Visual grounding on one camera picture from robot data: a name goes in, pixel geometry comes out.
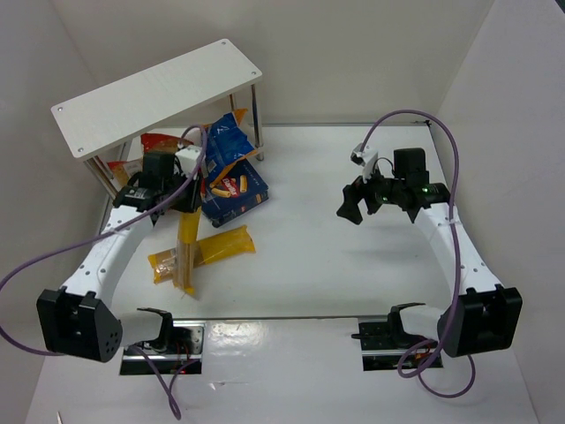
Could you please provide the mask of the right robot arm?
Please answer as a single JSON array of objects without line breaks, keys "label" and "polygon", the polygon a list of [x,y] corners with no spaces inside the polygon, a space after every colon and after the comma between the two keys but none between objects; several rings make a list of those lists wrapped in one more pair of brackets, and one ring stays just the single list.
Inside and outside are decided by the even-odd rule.
[{"label": "right robot arm", "polygon": [[384,205],[399,207],[424,235],[448,281],[452,303],[441,310],[424,303],[394,306],[388,326],[394,342],[404,348],[429,339],[441,343],[451,358],[508,349],[513,341],[523,299],[486,266],[450,205],[445,184],[433,183],[421,148],[397,149],[392,175],[382,175],[378,152],[357,146],[350,159],[363,170],[343,189],[337,215],[354,224],[363,217],[364,202],[373,215]]}]

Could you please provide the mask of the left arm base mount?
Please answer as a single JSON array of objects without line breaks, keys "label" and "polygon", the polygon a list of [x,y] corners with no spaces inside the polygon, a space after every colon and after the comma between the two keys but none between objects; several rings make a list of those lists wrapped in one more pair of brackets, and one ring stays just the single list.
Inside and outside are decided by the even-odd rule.
[{"label": "left arm base mount", "polygon": [[[157,349],[148,342],[134,344],[143,351],[162,375],[200,375],[205,340],[203,321],[175,320],[171,339],[166,347]],[[154,371],[135,349],[124,349],[119,374],[123,376],[151,375]]]}]

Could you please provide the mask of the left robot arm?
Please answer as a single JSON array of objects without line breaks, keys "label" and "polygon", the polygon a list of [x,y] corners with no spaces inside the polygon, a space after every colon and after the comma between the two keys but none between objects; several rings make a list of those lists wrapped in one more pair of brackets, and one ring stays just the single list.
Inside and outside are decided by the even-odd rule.
[{"label": "left robot arm", "polygon": [[115,316],[111,305],[130,259],[160,215],[168,208],[197,211],[203,158],[196,146],[145,156],[143,171],[118,192],[105,230],[79,268],[36,301],[48,352],[105,363],[121,346],[143,343],[162,351],[171,345],[171,313],[140,307]]}]

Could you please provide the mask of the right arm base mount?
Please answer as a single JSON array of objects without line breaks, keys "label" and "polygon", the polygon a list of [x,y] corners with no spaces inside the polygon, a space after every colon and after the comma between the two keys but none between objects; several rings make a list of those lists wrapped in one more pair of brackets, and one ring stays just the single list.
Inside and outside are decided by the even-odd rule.
[{"label": "right arm base mount", "polygon": [[358,319],[358,330],[350,337],[359,341],[365,372],[396,370],[406,350],[423,340],[421,336],[394,336],[386,315]]}]

